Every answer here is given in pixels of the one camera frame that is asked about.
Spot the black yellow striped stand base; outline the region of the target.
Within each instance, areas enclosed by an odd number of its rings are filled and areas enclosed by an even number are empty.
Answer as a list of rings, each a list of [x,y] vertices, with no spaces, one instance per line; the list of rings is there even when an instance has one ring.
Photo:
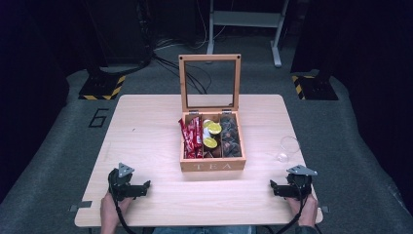
[[[102,81],[89,78],[79,92],[78,99],[114,99],[121,91],[125,76],[108,76]]]
[[[329,81],[322,81],[317,76],[292,77],[298,97],[302,100],[337,100]]]

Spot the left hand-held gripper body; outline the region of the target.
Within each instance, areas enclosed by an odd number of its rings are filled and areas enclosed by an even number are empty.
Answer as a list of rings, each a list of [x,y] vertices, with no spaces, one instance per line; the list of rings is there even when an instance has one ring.
[[[145,187],[142,185],[131,185],[134,168],[126,164],[119,163],[108,175],[108,191],[116,201],[123,201],[125,198],[141,197]]]

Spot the pile of dark tea bags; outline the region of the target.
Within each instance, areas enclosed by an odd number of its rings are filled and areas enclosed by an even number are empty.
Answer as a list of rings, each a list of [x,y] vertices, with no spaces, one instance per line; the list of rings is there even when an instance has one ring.
[[[241,157],[241,145],[239,131],[236,120],[229,116],[224,116],[220,120],[221,141],[224,157]]]

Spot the bunch of red sachets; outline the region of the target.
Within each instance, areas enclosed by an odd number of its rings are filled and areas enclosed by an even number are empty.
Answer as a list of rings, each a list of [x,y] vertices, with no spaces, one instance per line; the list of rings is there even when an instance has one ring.
[[[183,119],[178,121],[183,136],[184,158],[197,159],[203,157],[202,123],[199,116],[188,124]]]

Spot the wooden tea box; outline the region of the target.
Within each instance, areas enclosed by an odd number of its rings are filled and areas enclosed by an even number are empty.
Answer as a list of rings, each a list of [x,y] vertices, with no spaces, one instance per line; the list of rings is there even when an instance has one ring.
[[[211,135],[217,141],[213,149],[203,144],[203,157],[185,159],[181,137],[180,167],[183,172],[236,171],[244,168],[244,138],[240,121],[241,61],[238,54],[231,55],[181,55],[178,57],[182,117],[188,124],[199,116],[219,123],[222,117],[234,118],[237,123],[241,157],[224,157],[221,133]]]

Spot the clear glass cup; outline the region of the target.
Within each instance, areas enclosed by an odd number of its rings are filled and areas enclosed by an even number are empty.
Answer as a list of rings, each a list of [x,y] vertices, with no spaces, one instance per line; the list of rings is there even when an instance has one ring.
[[[277,160],[281,163],[286,163],[300,151],[300,143],[294,136],[284,136],[279,145]]]

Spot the person's blue jeans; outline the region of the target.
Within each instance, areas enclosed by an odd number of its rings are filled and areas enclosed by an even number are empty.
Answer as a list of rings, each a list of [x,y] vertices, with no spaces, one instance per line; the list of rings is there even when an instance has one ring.
[[[152,234],[256,234],[251,225],[210,227],[156,227]]]

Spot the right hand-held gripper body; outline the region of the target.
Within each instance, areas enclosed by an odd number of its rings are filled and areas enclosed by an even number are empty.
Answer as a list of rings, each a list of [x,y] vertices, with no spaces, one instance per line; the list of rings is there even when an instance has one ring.
[[[312,193],[313,177],[318,175],[317,171],[303,165],[294,166],[286,171],[288,172],[287,185],[277,186],[278,196],[301,200]]]

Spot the dark cabinet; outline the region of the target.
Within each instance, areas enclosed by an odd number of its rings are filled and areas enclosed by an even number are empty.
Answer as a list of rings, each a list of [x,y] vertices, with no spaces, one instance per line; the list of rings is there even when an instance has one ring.
[[[109,64],[147,64],[152,56],[145,0],[86,0]]]

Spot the white metal stand frame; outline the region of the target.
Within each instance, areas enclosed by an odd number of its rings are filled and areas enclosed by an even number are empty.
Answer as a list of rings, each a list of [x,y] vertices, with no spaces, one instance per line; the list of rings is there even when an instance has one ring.
[[[276,34],[274,40],[270,42],[273,55],[274,66],[282,66],[279,42],[282,35],[282,27],[286,17],[289,0],[282,0],[282,9],[279,13],[257,13],[257,12],[234,12],[218,11],[214,9],[214,0],[209,2],[209,26],[208,44],[206,53],[212,55],[214,51],[214,28],[216,26],[244,26],[274,28]]]

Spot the person's left hand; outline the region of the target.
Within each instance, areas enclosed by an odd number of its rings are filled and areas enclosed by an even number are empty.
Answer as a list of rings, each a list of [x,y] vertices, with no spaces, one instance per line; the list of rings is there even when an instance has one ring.
[[[132,198],[125,198],[123,201],[118,203],[118,207],[121,209],[122,213],[125,213],[128,210],[131,201]],[[116,211],[115,202],[109,192],[107,192],[101,199],[100,218],[101,225],[104,227],[117,226],[120,222]]]

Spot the person's right hand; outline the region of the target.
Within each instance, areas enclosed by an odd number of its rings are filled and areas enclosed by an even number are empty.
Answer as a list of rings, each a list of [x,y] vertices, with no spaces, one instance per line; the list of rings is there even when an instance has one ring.
[[[301,213],[298,219],[300,226],[315,227],[318,215],[318,200],[312,194],[307,196],[304,207],[301,207],[300,202],[293,198],[286,198],[286,201],[294,215]]]

